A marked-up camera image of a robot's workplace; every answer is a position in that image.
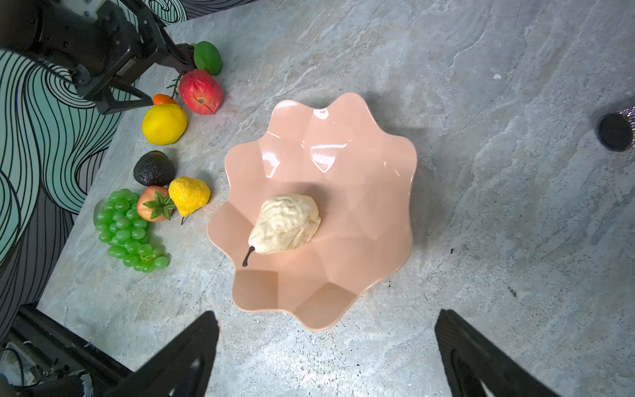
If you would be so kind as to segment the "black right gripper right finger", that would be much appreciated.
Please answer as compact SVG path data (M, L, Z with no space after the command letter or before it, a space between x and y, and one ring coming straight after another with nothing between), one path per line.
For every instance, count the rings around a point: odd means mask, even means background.
M453 310L440 311L435 335L454 396L554 396Z

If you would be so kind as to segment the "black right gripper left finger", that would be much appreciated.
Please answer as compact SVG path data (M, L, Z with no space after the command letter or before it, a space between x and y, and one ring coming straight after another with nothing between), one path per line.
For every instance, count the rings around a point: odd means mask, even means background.
M204 396L220 329L214 312L201 314L108 396Z

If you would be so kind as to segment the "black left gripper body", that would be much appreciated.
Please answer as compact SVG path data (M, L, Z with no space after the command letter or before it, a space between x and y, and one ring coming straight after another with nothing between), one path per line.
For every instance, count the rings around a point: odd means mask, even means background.
M105 99L118 90L147 99L134 82L161 58L164 26L141 1L134 12L103 2L92 21L61 1L30 1L29 55L45 66L63 67L82 99Z

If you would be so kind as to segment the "yellow fake lemon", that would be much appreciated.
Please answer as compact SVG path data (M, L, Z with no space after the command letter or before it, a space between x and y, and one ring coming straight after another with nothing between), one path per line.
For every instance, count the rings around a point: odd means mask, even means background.
M143 118L142 133L150 144L168 146L180 139L187 125L187 116L179 105L157 105Z

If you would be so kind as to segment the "red fake apple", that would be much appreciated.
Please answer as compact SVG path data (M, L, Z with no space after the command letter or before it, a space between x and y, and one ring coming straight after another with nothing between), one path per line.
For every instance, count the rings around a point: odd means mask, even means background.
M222 88L203 70L195 69L185 74L178 91L186 107L199 115L213 115L223 103Z

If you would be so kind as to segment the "dark fake avocado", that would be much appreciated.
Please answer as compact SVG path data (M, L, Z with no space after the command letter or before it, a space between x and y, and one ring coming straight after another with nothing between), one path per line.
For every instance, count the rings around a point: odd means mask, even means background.
M175 178L173 162L165 153L152 151L143 155L133 168L133 178L144 186L166 186Z

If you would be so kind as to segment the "pink scalloped fruit bowl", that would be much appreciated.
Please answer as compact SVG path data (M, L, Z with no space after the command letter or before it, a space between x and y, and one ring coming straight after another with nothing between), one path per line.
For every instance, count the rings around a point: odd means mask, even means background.
M207 226L235 268L236 307L285 312L312 331L336 324L408 261L417 162L413 143L385 132L358 94L323 109L277 104L262 137L227 153L228 199ZM315 201L322 223L312 240L271 255L249 252L261 205L289 194Z

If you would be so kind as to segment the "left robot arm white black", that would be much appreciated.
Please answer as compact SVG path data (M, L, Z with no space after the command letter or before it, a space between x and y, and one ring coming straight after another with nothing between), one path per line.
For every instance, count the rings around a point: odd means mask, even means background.
M1 48L66 68L66 82L103 115L153 104L133 85L150 67L195 68L193 46L175 44L142 1L3 1Z

